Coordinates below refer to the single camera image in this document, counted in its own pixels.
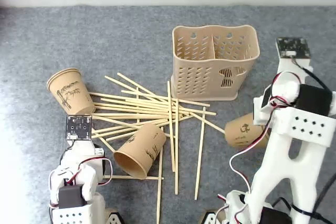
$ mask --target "red and white wire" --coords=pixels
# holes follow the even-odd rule
[[[245,210],[245,208],[247,207],[247,204],[245,204],[242,208],[240,208],[236,213],[235,213],[235,221],[236,221],[236,224],[240,224],[241,222],[238,220],[237,216],[239,213],[241,213],[242,211]]]
[[[228,204],[228,205],[225,205],[224,207],[221,207],[221,208],[219,208],[219,209],[217,210],[217,212],[216,212],[216,214],[215,214],[215,224],[217,224],[217,216],[218,216],[219,212],[222,211],[222,210],[224,210],[224,209],[226,209],[226,208],[228,208],[229,206],[230,206],[230,205]]]
[[[106,182],[104,182],[104,183],[99,183],[99,184],[98,184],[98,186],[104,186],[104,185],[107,185],[108,183],[111,182],[111,180],[112,180],[112,175],[113,175],[112,162],[111,162],[108,158],[106,158],[106,157],[91,157],[91,158],[88,158],[88,159],[83,160],[82,162],[79,163],[79,165],[78,165],[78,169],[80,168],[80,165],[81,165],[81,164],[83,164],[83,163],[85,163],[85,162],[88,162],[88,161],[92,161],[92,160],[98,160],[98,159],[100,159],[100,160],[107,160],[107,161],[110,163],[110,167],[111,167],[111,176],[110,176],[109,180],[106,181]]]
[[[217,198],[223,200],[224,202],[226,202],[226,198],[223,195],[221,195],[221,194],[217,194]]]
[[[241,154],[244,154],[244,153],[248,152],[250,149],[254,148],[254,147],[255,147],[255,146],[256,146],[256,145],[257,145],[257,144],[264,138],[264,136],[266,135],[266,133],[267,133],[267,131],[268,131],[268,129],[269,129],[269,126],[270,126],[270,122],[271,122],[271,119],[272,119],[272,115],[273,115],[274,110],[279,109],[279,108],[286,108],[286,107],[287,107],[287,106],[283,106],[283,105],[277,105],[277,106],[275,106],[275,107],[273,108],[271,114],[270,114],[270,117],[269,117],[269,119],[268,119],[268,121],[267,121],[267,123],[266,123],[266,125],[265,125],[265,128],[264,128],[262,134],[261,134],[258,138],[256,138],[256,139],[255,139],[255,140],[254,140],[248,147],[246,147],[244,150],[242,150],[242,151],[236,153],[235,155],[233,155],[233,156],[230,158],[229,165],[230,165],[231,170],[232,170],[234,173],[238,174],[240,177],[243,178],[243,180],[244,180],[244,182],[246,183],[246,186],[247,186],[247,188],[248,188],[248,193],[249,193],[249,194],[251,193],[251,187],[250,187],[250,184],[249,184],[249,182],[248,182],[246,176],[245,176],[243,173],[241,173],[240,171],[238,171],[238,170],[236,170],[236,169],[233,168],[233,166],[232,166],[232,160],[233,160],[235,157],[237,157],[237,156],[239,156],[239,155],[241,155]]]

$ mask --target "ink drawing on cup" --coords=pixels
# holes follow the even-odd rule
[[[79,94],[80,90],[78,88],[75,88],[75,86],[78,84],[78,81],[72,82],[69,85],[65,85],[60,90],[57,90],[57,95],[60,97],[62,101],[62,105],[66,107],[67,109],[71,109],[71,105],[68,103],[71,96],[74,97],[75,94]]]

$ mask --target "wire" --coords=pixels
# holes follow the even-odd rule
[[[292,209],[292,207],[290,206],[290,203],[288,203],[288,201],[283,197],[279,197],[276,201],[274,201],[274,203],[272,204],[272,207],[275,207],[280,201],[282,201],[286,205],[288,210]]]
[[[323,187],[320,195],[318,196],[314,208],[313,208],[313,212],[315,212],[318,207],[320,206],[321,202],[323,201],[324,197],[326,196],[328,190],[330,189],[330,187],[332,186],[332,184],[335,182],[336,180],[336,173],[334,175],[331,176],[331,178],[328,180],[328,182],[326,183],[326,185]]]
[[[324,223],[327,223],[327,224],[333,224],[330,220],[326,219],[325,217],[323,217],[320,213],[318,212],[307,212],[307,211],[304,211],[298,207],[296,207],[294,204],[292,204],[292,208],[296,211],[296,212],[299,212],[300,214],[302,215],[307,215],[309,216],[310,218],[312,219],[316,219],[316,220],[321,220],[323,221]]]
[[[294,75],[294,76],[299,80],[299,83],[301,84],[300,77],[299,77],[296,73],[294,73],[294,72],[290,72],[290,71],[282,71],[282,72],[279,72],[279,73],[277,73],[277,74],[274,76],[273,81],[272,81],[272,83],[271,83],[271,97],[274,97],[274,96],[273,96],[273,85],[274,85],[274,83],[275,83],[276,80],[277,80],[281,75],[283,75],[284,73],[291,73],[292,75]]]
[[[217,224],[217,216],[220,213],[220,211],[223,211],[224,209],[228,208],[230,205],[225,205],[224,207],[221,207],[217,210],[216,214],[215,214],[215,224]]]
[[[308,74],[310,77],[312,77],[315,81],[318,82],[319,85],[321,85],[326,91],[331,93],[331,90],[327,87],[327,85],[325,85],[323,83],[323,81],[321,81],[313,72],[309,71],[307,68],[304,68],[303,66],[299,65],[298,62],[296,61],[296,59],[291,56],[291,60],[292,62],[299,67],[300,69],[302,69],[304,72],[306,72],[306,74]]]
[[[50,207],[49,207],[49,218],[50,218],[50,224],[54,224],[54,222],[53,222],[53,219],[52,219],[52,218],[53,218],[52,216],[53,216],[53,213],[52,213],[52,208],[50,208]]]
[[[264,130],[262,131],[261,135],[260,135],[259,137],[257,137],[257,138],[256,138],[256,139],[255,139],[255,140],[254,140],[248,147],[246,147],[244,150],[242,150],[242,151],[236,153],[235,155],[233,155],[233,156],[230,158],[229,165],[230,165],[231,170],[232,170],[234,173],[238,174],[240,177],[242,177],[242,179],[243,179],[244,182],[246,183],[246,186],[247,186],[247,189],[248,189],[249,194],[251,193],[251,187],[250,187],[250,184],[249,184],[249,182],[248,182],[248,179],[247,179],[247,177],[246,177],[242,172],[240,172],[240,171],[238,171],[238,170],[236,170],[236,169],[233,168],[232,160],[233,160],[235,157],[237,157],[237,156],[239,156],[239,155],[241,155],[241,154],[244,154],[244,153],[248,152],[250,149],[254,148],[254,147],[255,147],[255,146],[256,146],[256,145],[257,145],[257,144],[264,138],[264,136],[266,135],[266,133],[267,133],[267,131],[268,131],[268,129],[269,129],[269,126],[270,126],[270,121],[271,121],[273,112],[274,112],[276,109],[278,109],[278,108],[286,108],[286,107],[287,107],[287,106],[283,106],[283,105],[277,105],[277,106],[275,106],[275,107],[273,108],[273,110],[272,110],[270,116],[269,116],[269,119],[268,119],[268,121],[267,121],[267,123],[266,123],[266,125],[265,125],[265,128],[264,128]]]
[[[223,200],[224,202],[226,202],[226,198],[223,195],[221,195],[221,194],[217,194],[217,198]]]
[[[295,211],[299,212],[300,214],[307,215],[312,219],[321,220],[321,221],[323,221],[324,223],[327,223],[327,224],[333,224],[330,220],[326,219],[325,217],[323,217],[320,213],[316,212],[315,210],[313,210],[313,212],[307,212],[307,211],[304,211],[304,210],[296,207],[294,204],[291,204],[292,206],[290,206],[288,201],[283,197],[279,197],[276,201],[274,201],[274,203],[272,204],[272,207],[275,207],[277,205],[277,203],[279,203],[280,201],[285,203],[288,210],[294,209]]]
[[[238,212],[235,213],[235,221],[236,221],[237,224],[242,224],[242,223],[238,220],[237,216],[238,216],[238,214],[240,214],[241,212],[243,212],[243,211],[245,210],[246,207],[247,207],[247,204],[245,204],[242,208],[240,208],[240,209],[238,210]]]
[[[68,147],[68,148],[66,148],[64,151],[63,151],[63,153],[62,153],[62,155],[61,155],[61,158],[59,159],[59,165],[61,165],[61,161],[62,161],[62,159],[63,159],[63,156],[64,156],[64,154],[65,154],[65,152],[67,152],[68,150],[70,150],[72,147],[73,147],[73,144],[75,143],[75,140],[72,140],[72,144]]]
[[[104,183],[98,183],[99,186],[105,186],[105,185],[107,185],[108,183],[111,182],[111,180],[112,180],[112,175],[113,175],[112,162],[111,162],[108,158],[106,158],[106,157],[91,157],[91,158],[88,158],[88,159],[83,160],[82,162],[79,163],[79,165],[78,165],[78,170],[80,169],[80,165],[81,165],[81,164],[83,164],[83,163],[85,163],[85,162],[88,162],[88,161],[92,161],[92,160],[98,160],[98,159],[101,159],[101,160],[107,160],[107,161],[110,163],[110,167],[111,167],[111,176],[110,176],[109,180],[106,181],[106,182],[104,182]]]

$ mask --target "paper cup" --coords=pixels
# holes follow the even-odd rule
[[[159,127],[145,124],[113,156],[126,173],[145,179],[165,141],[166,136]]]
[[[237,118],[225,125],[225,139],[233,147],[246,147],[264,130],[263,125],[253,124],[253,113]],[[269,139],[268,132],[256,147],[265,148]]]
[[[68,115],[91,114],[96,109],[76,68],[67,68],[51,76],[47,88]]]

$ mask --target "white robotic arm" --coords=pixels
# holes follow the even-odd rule
[[[254,98],[254,124],[272,128],[264,159],[250,193],[234,190],[227,195],[222,224],[308,224],[313,215],[316,181],[336,128],[336,120],[328,117],[336,114],[336,93],[304,84],[312,70],[305,40],[278,38],[277,48],[278,74],[264,95]],[[290,159],[293,138],[302,140],[302,146],[298,157]],[[284,178],[290,179],[293,194],[290,218],[265,202]]]
[[[123,223],[117,213],[106,222],[105,201],[96,192],[98,185],[110,182],[113,169],[103,149],[91,142],[91,116],[68,116],[67,140],[70,146],[49,176],[51,223]],[[111,176],[99,183],[103,180],[103,161],[109,162]]]

